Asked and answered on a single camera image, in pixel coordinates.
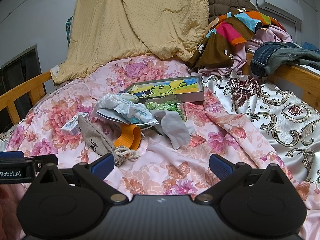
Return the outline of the person's left hand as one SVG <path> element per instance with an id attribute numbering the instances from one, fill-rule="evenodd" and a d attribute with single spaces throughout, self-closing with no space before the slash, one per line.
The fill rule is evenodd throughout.
<path id="1" fill-rule="evenodd" d="M 22 239 L 24 232 L 17 219 L 17 206 L 25 193 L 22 184 L 1 185 L 1 239 Z"/>

